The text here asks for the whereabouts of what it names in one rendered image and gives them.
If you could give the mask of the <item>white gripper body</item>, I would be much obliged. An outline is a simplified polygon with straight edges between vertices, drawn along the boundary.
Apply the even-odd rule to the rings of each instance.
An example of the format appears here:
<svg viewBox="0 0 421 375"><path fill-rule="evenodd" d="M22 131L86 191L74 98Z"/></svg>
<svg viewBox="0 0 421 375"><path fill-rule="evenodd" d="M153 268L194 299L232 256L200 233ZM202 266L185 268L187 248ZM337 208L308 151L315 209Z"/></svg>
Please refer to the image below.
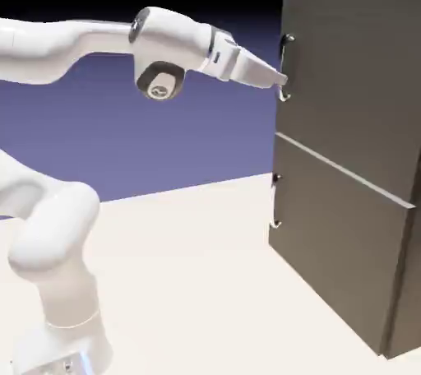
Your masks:
<svg viewBox="0 0 421 375"><path fill-rule="evenodd" d="M246 86L271 88L273 86L284 86L288 77L241 47L234 67L229 74L229 79Z"/></svg>

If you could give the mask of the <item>long curved metal handle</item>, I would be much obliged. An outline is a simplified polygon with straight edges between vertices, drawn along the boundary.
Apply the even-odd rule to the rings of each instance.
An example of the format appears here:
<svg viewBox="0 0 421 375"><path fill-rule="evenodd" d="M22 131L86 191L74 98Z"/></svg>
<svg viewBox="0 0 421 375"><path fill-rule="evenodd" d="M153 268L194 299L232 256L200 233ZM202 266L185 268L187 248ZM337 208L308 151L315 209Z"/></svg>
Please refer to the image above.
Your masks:
<svg viewBox="0 0 421 375"><path fill-rule="evenodd" d="M285 33L282 35L280 40L280 72L284 71L284 61L285 61L285 50L288 44L291 44L295 41L295 36L290 33ZM279 100L281 102L286 102L291 98L291 94L286 92L284 89L285 84L279 86Z"/></svg>

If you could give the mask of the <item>large dark grey cabinet door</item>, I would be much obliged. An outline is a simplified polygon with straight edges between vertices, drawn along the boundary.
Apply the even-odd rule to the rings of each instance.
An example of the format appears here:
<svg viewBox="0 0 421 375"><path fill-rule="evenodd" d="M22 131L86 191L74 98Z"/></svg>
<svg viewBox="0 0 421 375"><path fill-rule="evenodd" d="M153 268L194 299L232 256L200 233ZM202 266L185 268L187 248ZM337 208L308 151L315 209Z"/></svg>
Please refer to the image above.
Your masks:
<svg viewBox="0 0 421 375"><path fill-rule="evenodd" d="M276 129L403 201L421 153L421 0L284 0Z"/></svg>

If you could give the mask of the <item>dark grey cabinet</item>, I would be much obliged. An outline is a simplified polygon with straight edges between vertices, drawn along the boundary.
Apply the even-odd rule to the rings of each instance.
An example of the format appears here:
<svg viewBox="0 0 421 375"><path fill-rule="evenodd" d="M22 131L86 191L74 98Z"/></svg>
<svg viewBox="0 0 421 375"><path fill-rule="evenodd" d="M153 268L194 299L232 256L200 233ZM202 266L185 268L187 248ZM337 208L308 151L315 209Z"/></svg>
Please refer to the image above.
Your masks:
<svg viewBox="0 0 421 375"><path fill-rule="evenodd" d="M376 354L421 347L421 0L283 0L269 243Z"/></svg>

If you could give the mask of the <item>small dark grey cabinet door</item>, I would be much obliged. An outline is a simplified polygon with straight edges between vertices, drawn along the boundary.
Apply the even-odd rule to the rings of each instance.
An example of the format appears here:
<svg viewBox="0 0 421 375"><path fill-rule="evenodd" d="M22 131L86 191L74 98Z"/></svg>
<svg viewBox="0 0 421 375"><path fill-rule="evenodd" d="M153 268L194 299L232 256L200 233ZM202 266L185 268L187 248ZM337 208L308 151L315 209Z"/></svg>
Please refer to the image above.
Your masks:
<svg viewBox="0 0 421 375"><path fill-rule="evenodd" d="M275 138L270 245L377 354L421 347L421 197L405 204Z"/></svg>

